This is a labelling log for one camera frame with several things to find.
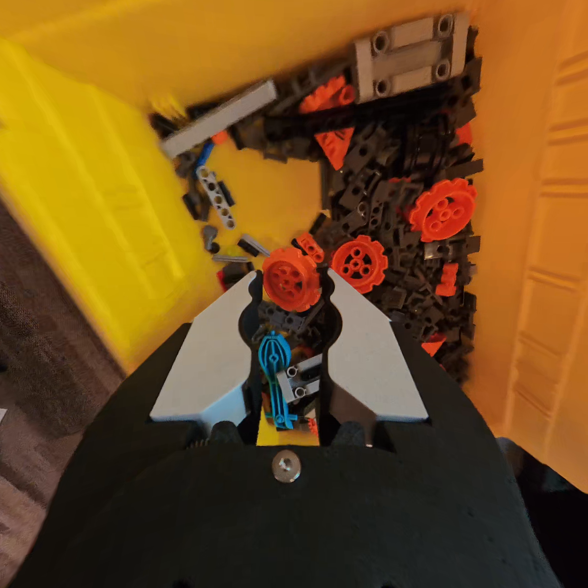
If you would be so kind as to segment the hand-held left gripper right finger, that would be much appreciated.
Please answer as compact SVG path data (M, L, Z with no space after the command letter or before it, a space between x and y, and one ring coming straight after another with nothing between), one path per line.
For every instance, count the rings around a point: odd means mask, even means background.
M351 423L359 445L386 445L393 427L430 418L390 319L333 269L324 273L328 327L320 377L319 439L335 443Z

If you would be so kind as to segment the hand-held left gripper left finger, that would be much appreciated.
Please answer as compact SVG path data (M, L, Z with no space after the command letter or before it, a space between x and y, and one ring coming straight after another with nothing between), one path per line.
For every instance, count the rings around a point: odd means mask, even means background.
M253 270L192 321L149 414L154 422L192 422L209 436L214 426L238 427L249 415L244 387L252 369L246 312L261 300Z

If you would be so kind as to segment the orange gear wheel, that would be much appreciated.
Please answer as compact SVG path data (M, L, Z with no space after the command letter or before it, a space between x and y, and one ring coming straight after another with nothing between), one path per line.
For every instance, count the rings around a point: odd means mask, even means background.
M410 229L425 243L448 239L469 223L476 199L477 190L466 179L439 181L416 199L408 216Z
M319 302L320 276L315 261L300 249L275 249L262 265L263 288L287 312L305 312Z
M330 267L357 292L365 295L384 281L388 257L379 241L359 235L334 251Z

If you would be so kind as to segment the pile of dark building bricks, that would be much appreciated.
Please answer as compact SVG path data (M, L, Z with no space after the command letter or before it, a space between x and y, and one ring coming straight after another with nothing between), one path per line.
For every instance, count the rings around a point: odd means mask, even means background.
M272 104L227 128L238 149L281 162L318 163L320 168L319 215L290 246L280 247L298 248L317 265L321 295L308 311L284 311L266 294L262 265L272 252L268 246L243 234L236 253L223 254L218 229L211 224L201 228L205 254L220 264L217 280L223 294L249 272L262 274L257 319L253 320L253 311L246 312L252 369L244 392L251 411L239 425L254 430L258 445L298 443L296 438L302 435L319 438L320 389L288 405L290 414L298 416L294 430L277 430L272 417L266 416L271 413L269 385L258 350L273 330L290 345L289 366L324 355L332 333L325 318L324 273L331 269L334 251L359 235L379 241L388 257L384 281L363 296L390 319L395 334L413 338L458 383L467 379L476 297L466 288L476 270L470 256L479 252L481 239L471 218L454 236L424 243L419 232L411 231L408 216L416 199L435 183L463 178L474 186L473 175L483 170L469 135L469 123L476 115L473 96L481 85L476 34L469 25L465 69L457 77L364 104L356 101L352 43L348 57L319 62L276 85ZM219 105L190 107L189 123L152 114L151 125L165 140ZM355 131L343 167L335 171L315 134L351 127ZM176 157L176 172L189 183L183 200L197 221L207 221L215 210L196 178L196 167L204 165L212 171L208 160L213 143L219 141L211 137ZM216 176L233 215L235 200Z

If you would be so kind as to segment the yellow plastic bin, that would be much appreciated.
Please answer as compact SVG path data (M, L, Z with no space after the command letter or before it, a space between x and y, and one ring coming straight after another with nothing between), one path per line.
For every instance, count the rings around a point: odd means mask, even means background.
M149 108L453 10L483 59L466 392L586 492L587 1L1 1L2 198L132 372L219 294Z

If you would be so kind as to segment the blue curved brick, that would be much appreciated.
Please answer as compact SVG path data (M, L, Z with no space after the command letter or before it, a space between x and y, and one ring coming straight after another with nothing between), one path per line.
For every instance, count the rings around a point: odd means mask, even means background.
M269 385L269 398L272 417L277 430L294 430L294 423L298 416L290 414L288 403L284 400L277 374L285 371L291 361L290 345L282 334L274 330L264 336L258 350L258 359L261 369Z

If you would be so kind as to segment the small grey connector block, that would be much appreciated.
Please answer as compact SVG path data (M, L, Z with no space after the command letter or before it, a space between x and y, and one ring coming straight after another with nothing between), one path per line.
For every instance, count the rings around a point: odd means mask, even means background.
M277 385L287 404L319 392L323 355L319 354L294 364L276 375Z

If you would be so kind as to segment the short grey holed beam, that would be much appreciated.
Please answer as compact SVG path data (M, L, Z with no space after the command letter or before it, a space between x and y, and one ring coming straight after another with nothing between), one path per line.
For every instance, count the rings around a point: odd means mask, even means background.
M229 231L236 229L236 221L231 213L231 207L220 188L216 174L208 167L201 165L196 167L196 178L207 195L211 208L216 211L223 227Z

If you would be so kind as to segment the orange triangular brick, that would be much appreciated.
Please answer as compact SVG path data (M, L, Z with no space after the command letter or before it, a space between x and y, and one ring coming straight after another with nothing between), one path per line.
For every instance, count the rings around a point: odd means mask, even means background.
M355 128L351 127L315 134L316 142L335 171L343 167L354 131Z

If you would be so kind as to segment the long plain grey bar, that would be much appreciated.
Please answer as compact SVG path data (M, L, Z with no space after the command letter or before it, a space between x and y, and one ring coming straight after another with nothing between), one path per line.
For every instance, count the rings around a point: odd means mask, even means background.
M213 135L260 111L277 99L272 79L259 82L245 92L209 110L195 121L160 142L160 149L169 158L176 158Z

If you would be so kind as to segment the grey frame block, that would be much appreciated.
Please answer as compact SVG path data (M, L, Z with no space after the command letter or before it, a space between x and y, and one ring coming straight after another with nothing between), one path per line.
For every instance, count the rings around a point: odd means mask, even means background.
M467 11L441 13L355 40L352 78L357 103L390 98L462 74L469 25Z

